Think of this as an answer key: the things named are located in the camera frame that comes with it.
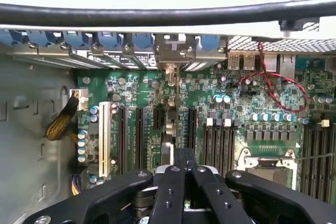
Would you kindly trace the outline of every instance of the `white connector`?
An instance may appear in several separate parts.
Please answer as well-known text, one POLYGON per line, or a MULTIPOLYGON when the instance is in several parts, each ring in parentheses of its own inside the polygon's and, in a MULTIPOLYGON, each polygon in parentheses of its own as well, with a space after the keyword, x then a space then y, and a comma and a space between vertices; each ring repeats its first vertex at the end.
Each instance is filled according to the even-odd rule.
POLYGON ((111 102, 99 103, 99 177, 110 174, 111 102))
POLYGON ((89 91, 87 89, 70 89, 70 97, 74 92, 78 92, 78 111, 87 111, 88 110, 88 102, 89 102, 89 91))

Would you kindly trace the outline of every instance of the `black wire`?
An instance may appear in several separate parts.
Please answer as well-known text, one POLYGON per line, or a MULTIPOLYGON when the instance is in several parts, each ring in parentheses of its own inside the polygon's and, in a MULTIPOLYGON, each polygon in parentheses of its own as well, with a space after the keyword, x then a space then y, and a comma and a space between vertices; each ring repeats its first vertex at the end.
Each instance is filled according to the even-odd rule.
POLYGON ((71 9, 0 4, 1 24, 31 26, 192 26, 297 20, 334 15, 336 15, 336 0, 152 10, 71 9))

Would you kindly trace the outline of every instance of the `gray metal panel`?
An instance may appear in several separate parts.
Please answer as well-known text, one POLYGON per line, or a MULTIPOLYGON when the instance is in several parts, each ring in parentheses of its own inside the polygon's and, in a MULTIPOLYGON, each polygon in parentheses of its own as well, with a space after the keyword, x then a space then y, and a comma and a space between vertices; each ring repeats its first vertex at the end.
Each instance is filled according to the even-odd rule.
POLYGON ((70 195, 67 165, 75 144, 51 142, 43 134, 51 115, 62 108, 61 88, 75 84, 67 70, 2 55, 0 77, 0 104, 7 103, 7 115, 1 106, 0 121, 0 222, 21 223, 18 219, 70 195))

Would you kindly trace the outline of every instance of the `green circuit board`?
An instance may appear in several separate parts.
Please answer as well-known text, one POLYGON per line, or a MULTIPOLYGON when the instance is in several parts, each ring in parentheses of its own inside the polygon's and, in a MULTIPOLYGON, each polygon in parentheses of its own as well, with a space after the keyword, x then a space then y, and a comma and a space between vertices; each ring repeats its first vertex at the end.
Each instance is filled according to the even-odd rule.
MULTIPOLYGON (((278 108, 268 96, 266 83, 261 76, 251 78, 251 83, 242 83, 233 87, 233 83, 241 77, 249 75, 250 71, 234 71, 211 68, 200 72, 181 72, 177 77, 178 87, 168 85, 164 72, 160 71, 121 71, 121 70, 79 70, 79 89, 88 89, 89 107, 99 105, 99 102, 117 102, 126 108, 128 147, 124 155, 127 167, 123 171, 136 168, 137 115, 136 109, 142 108, 144 113, 144 166, 151 172, 161 165, 161 138, 165 132, 165 109, 168 103, 177 101, 178 121, 176 125, 176 147, 193 147, 200 164, 218 166, 221 142, 214 147, 214 135, 229 134, 220 131, 225 123, 231 123, 234 133, 232 167, 235 168, 243 148, 249 148, 253 156, 278 157, 285 155, 288 149, 294 150, 296 157, 301 157, 304 145, 305 127, 300 119, 315 120, 312 113, 329 113, 333 116, 335 74, 324 71, 312 71, 308 63, 296 71, 296 80, 302 84, 308 93, 309 104, 305 111, 288 113, 278 108), (161 110, 162 115, 155 116, 155 110, 161 110), (191 113, 195 132, 191 142, 191 113)), ((272 79, 272 86, 279 95, 279 101, 295 110, 304 105, 300 90, 293 84, 282 83, 272 79)), ((118 163, 119 151, 119 114, 112 116, 111 159, 116 162, 111 165, 111 174, 120 174, 118 163)), ((98 162, 98 135, 91 134, 90 128, 97 123, 90 122, 90 112, 78 113, 78 130, 88 131, 90 140, 86 146, 87 159, 84 165, 98 162)), ((296 189, 300 189, 299 165, 296 189)), ((286 185, 291 186, 291 176, 286 185)))

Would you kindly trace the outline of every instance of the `blue plastic clip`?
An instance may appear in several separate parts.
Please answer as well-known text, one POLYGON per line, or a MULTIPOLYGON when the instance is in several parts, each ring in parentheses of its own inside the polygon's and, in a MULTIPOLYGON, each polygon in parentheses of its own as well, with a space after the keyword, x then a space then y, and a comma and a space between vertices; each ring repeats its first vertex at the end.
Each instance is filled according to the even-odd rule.
POLYGON ((63 31, 64 42, 79 48, 89 43, 89 37, 82 31, 63 31))
POLYGON ((42 47, 54 45, 57 42, 56 36, 50 31, 28 30, 27 35, 31 42, 42 47))
POLYGON ((201 45, 204 51, 211 51, 219 47, 219 35, 201 35, 201 45))
POLYGON ((109 31, 100 31, 97 33, 96 37, 99 44, 101 44, 104 49, 113 50, 117 46, 121 45, 121 37, 116 33, 111 33, 109 31))
POLYGON ((151 34, 132 34, 133 44, 140 48, 149 48, 153 46, 153 37, 151 34))
POLYGON ((0 30, 0 42, 9 46, 22 44, 23 36, 14 30, 0 30))

